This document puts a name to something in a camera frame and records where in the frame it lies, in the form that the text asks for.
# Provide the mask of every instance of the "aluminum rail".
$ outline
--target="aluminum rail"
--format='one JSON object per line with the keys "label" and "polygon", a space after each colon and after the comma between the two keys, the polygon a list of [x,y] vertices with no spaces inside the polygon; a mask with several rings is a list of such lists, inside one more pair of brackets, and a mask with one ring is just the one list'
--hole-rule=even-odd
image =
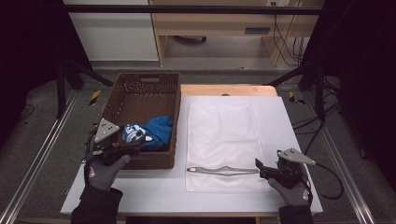
{"label": "aluminum rail", "polygon": [[[302,93],[305,100],[307,101],[309,108],[311,109],[311,112],[316,115],[314,100],[307,92],[302,91]],[[334,168],[340,179],[344,183],[346,195],[348,196],[349,201],[352,204],[352,207],[356,213],[356,216],[358,217],[359,222],[361,224],[374,224],[374,217],[369,207],[367,206],[366,201],[364,201],[364,198],[361,195],[361,191],[359,190],[355,180],[353,179],[352,174],[347,169],[347,166],[342,159],[337,146],[332,140],[332,137],[328,129],[326,128],[326,125],[322,127],[321,134],[326,144],[327,152],[329,153],[330,159],[332,160],[332,164],[334,165]]]}
{"label": "aluminum rail", "polygon": [[67,101],[67,108],[64,111],[64,114],[59,119],[56,119],[54,124],[52,125],[52,128],[49,131],[46,140],[44,141],[37,155],[35,156],[35,160],[30,166],[28,172],[26,173],[20,186],[15,192],[13,198],[11,199],[6,209],[1,214],[0,224],[12,224],[15,221],[15,218],[20,212],[24,201],[26,200],[30,190],[33,187],[33,184],[37,180],[41,168],[43,167],[48,155],[50,154],[52,147],[55,144],[55,141],[58,138],[58,135],[62,130],[62,127],[64,126],[70,114],[70,111],[73,108],[77,96],[78,96],[78,91],[71,92],[69,99]]}
{"label": "aluminum rail", "polygon": [[44,5],[45,9],[72,13],[182,13],[182,14],[260,14],[323,15],[342,13],[321,7],[228,7],[228,6],[134,6],[134,5]]}

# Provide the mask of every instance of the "basket handle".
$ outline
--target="basket handle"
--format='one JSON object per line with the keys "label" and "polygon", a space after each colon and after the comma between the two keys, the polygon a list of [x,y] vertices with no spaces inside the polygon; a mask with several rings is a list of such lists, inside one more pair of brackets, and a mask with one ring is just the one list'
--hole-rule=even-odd
{"label": "basket handle", "polygon": [[159,83],[161,79],[159,77],[141,77],[140,82],[142,83]]}

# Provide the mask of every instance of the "metal bar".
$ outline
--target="metal bar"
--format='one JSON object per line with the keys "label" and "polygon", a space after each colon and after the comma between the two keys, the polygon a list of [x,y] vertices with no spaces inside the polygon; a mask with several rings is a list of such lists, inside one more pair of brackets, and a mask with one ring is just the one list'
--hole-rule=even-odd
{"label": "metal bar", "polygon": [[58,115],[56,119],[59,119],[66,109],[66,93],[64,91],[64,68],[62,64],[59,64],[58,71],[56,73],[56,89],[58,91]]}
{"label": "metal bar", "polygon": [[133,5],[64,5],[44,6],[50,10],[83,13],[196,13],[196,14],[267,14],[322,15],[341,12],[321,7],[228,7],[228,6],[133,6]]}
{"label": "metal bar", "polygon": [[[314,114],[315,116],[316,112],[313,99],[306,91],[302,91],[302,93],[309,108],[311,109],[312,114]],[[337,174],[340,176],[341,180],[344,183],[346,195],[348,196],[352,207],[355,210],[359,222],[363,224],[374,224],[374,217],[371,214],[371,211],[367,206],[366,201],[364,201],[364,198],[361,195],[361,191],[356,185],[352,174],[347,169],[347,166],[344,163],[337,146],[332,140],[332,137],[329,133],[329,130],[326,128],[326,125],[322,127],[321,134],[326,144],[326,149],[329,153],[330,159],[332,160],[332,164],[334,165]]]}
{"label": "metal bar", "polygon": [[81,64],[75,62],[75,61],[68,61],[67,64],[69,64],[70,66],[72,66],[73,68],[75,68],[76,70],[78,70],[81,73],[85,73],[86,75],[93,77],[94,79],[100,81],[101,83],[105,84],[108,87],[112,87],[114,85],[114,83],[110,80],[108,80],[105,77],[102,77],[98,74],[96,74],[95,72],[93,72],[91,69],[88,69],[84,66],[82,66]]}
{"label": "metal bar", "polygon": [[282,84],[283,82],[291,79],[292,77],[296,77],[299,75],[302,75],[304,73],[307,72],[308,69],[310,69],[310,66],[312,64],[310,62],[305,63],[301,66],[296,67],[295,69],[289,71],[286,75],[279,77],[277,79],[275,79],[274,81],[267,83],[267,84],[262,84],[263,86],[273,86],[273,87],[277,87],[278,85]]}
{"label": "metal bar", "polygon": [[319,66],[316,67],[314,72],[317,73],[316,80],[317,80],[317,87],[315,93],[315,109],[317,110],[317,114],[320,120],[325,122],[326,113],[324,112],[324,105],[323,105],[323,83],[324,83],[324,76],[322,68]]}
{"label": "metal bar", "polygon": [[33,184],[37,180],[41,168],[43,167],[48,155],[50,154],[52,147],[55,144],[55,141],[62,127],[64,126],[65,121],[70,114],[70,111],[72,110],[77,96],[78,91],[72,91],[72,94],[67,100],[67,108],[64,111],[64,114],[61,118],[55,120],[49,134],[47,135],[46,140],[44,141],[37,155],[35,156],[35,160],[30,166],[13,198],[1,214],[0,224],[12,224],[14,222],[15,218],[21,210],[21,207],[23,206],[24,201],[26,200],[30,190],[32,189]]}

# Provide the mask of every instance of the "white cabinet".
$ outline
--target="white cabinet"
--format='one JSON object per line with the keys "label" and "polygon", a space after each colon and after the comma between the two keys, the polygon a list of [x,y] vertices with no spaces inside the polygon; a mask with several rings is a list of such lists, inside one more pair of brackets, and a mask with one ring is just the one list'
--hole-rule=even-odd
{"label": "white cabinet", "polygon": [[[64,0],[67,5],[148,5],[147,0]],[[90,61],[158,61],[149,13],[70,13]]]}

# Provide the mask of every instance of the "black sleeve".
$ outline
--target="black sleeve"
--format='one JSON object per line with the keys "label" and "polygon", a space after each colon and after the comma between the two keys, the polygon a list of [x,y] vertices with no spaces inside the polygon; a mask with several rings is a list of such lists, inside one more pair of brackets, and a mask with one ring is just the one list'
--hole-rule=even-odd
{"label": "black sleeve", "polygon": [[309,206],[284,206],[279,208],[280,223],[282,224],[313,224],[311,208]]}
{"label": "black sleeve", "polygon": [[82,191],[79,205],[73,210],[72,224],[115,224],[122,197],[117,189],[100,190],[90,185]]}

